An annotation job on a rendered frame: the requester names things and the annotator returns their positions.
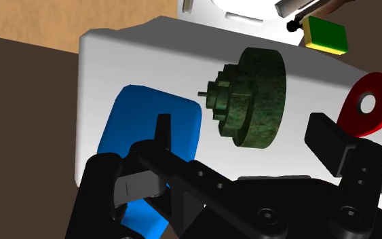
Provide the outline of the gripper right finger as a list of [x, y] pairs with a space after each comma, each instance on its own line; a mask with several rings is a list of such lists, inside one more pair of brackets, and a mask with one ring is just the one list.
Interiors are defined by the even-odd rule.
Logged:
[[335, 239], [382, 239], [382, 146], [348, 135], [323, 113], [309, 117], [305, 144], [332, 176], [328, 231]]

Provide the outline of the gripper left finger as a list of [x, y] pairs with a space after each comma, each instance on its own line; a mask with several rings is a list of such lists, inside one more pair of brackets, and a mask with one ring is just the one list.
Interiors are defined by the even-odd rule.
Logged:
[[85, 170], [65, 239], [148, 239], [121, 223], [126, 204], [145, 199], [180, 239], [237, 236], [286, 239], [282, 209], [250, 202], [249, 193], [206, 165], [170, 152], [170, 116], [159, 115], [152, 140], [128, 156], [98, 153]]

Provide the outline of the dark green stepped round object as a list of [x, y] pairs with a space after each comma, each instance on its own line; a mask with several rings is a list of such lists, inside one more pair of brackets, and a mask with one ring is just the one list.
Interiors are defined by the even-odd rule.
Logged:
[[265, 149], [275, 139], [286, 102], [286, 67], [277, 50], [246, 48], [226, 64], [206, 91], [198, 92], [218, 121], [218, 131], [237, 147]]

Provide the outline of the blue rounded flat block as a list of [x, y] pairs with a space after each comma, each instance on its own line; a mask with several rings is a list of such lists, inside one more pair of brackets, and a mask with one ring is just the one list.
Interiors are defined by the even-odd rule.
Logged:
[[[171, 152], [186, 162], [193, 160], [202, 121], [200, 105], [135, 85], [124, 87], [115, 99], [97, 152], [126, 157], [133, 143], [154, 137], [159, 114], [171, 116]], [[168, 226], [168, 221], [144, 200], [129, 203], [121, 222], [145, 239], [160, 239]]]

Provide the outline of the green and yellow sponge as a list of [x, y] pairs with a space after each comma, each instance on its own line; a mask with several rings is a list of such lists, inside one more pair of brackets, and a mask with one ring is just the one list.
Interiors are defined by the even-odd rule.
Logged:
[[309, 16], [302, 20], [306, 48], [335, 55], [348, 52], [347, 34], [344, 26]]

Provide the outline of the brown stick with black end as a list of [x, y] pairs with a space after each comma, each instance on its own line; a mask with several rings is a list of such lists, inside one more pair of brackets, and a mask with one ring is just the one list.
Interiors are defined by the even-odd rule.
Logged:
[[297, 29], [302, 28], [303, 19], [309, 16], [323, 18], [350, 1], [353, 0], [319, 0], [318, 2], [304, 9], [302, 12], [299, 12], [294, 17], [294, 20], [291, 20], [287, 23], [286, 28], [289, 32], [295, 32]]

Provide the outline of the grey bar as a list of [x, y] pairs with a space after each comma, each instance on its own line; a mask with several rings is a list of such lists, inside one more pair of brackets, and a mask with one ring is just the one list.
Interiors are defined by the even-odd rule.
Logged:
[[278, 15], [286, 18], [297, 13], [297, 17], [303, 17], [315, 11], [321, 6], [320, 0], [279, 0], [275, 5]]

